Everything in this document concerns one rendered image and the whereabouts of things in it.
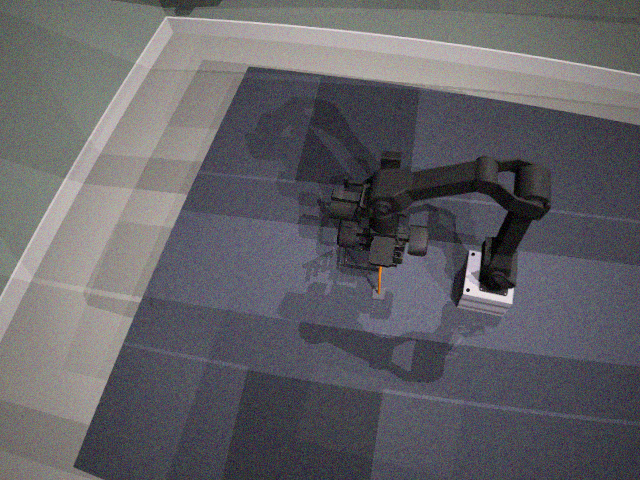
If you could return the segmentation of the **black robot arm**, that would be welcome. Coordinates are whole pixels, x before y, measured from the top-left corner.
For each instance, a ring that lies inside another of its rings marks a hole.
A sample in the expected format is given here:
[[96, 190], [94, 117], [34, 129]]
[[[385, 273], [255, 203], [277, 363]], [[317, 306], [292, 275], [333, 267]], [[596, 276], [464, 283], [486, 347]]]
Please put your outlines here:
[[[498, 173], [504, 171], [515, 173], [514, 194], [498, 182]], [[497, 237], [485, 236], [482, 242], [479, 291], [507, 296], [517, 284], [516, 249], [531, 222], [541, 220], [551, 208], [550, 182], [550, 170], [520, 157], [498, 160], [484, 155], [476, 161], [410, 173], [379, 169], [364, 180], [361, 193], [333, 189], [329, 217], [360, 223], [362, 217], [375, 229], [389, 231], [399, 216], [408, 216], [415, 201], [471, 192], [489, 195], [508, 214]], [[394, 238], [370, 235], [370, 264], [386, 268], [403, 264], [399, 238], [397, 233]]]

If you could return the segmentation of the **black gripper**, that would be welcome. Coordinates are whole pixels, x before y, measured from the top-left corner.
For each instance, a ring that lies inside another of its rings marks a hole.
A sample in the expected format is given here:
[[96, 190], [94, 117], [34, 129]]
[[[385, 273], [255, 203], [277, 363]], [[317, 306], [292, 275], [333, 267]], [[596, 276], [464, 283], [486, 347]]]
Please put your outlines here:
[[[406, 228], [398, 227], [389, 231], [379, 231], [375, 229], [369, 220], [369, 226], [363, 225], [362, 229], [358, 229], [359, 222], [340, 220], [337, 244], [339, 247], [353, 248], [355, 247], [356, 237], [359, 237], [359, 249], [370, 251], [370, 235], [380, 237], [394, 238], [395, 233], [398, 234], [399, 245], [405, 250], [405, 244], [408, 243], [407, 254], [412, 256], [424, 257], [427, 253], [429, 229], [426, 226], [410, 225], [409, 235], [406, 234]], [[375, 232], [374, 232], [375, 231]]]

